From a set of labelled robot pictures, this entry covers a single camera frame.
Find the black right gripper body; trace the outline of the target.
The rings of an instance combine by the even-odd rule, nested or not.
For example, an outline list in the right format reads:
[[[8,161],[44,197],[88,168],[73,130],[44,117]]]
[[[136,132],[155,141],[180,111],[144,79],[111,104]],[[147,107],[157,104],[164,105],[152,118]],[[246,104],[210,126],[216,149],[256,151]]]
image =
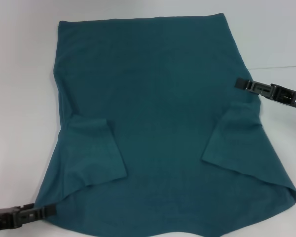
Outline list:
[[[273,92],[271,99],[284,105],[296,107],[296,91],[287,89],[285,87],[271,84]]]

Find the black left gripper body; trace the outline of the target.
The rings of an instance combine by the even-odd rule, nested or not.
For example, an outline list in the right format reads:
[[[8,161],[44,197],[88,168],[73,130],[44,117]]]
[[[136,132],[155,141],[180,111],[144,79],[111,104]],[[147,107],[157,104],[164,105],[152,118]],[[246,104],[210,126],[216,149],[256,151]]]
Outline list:
[[[0,209],[0,228],[14,228],[17,207]]]

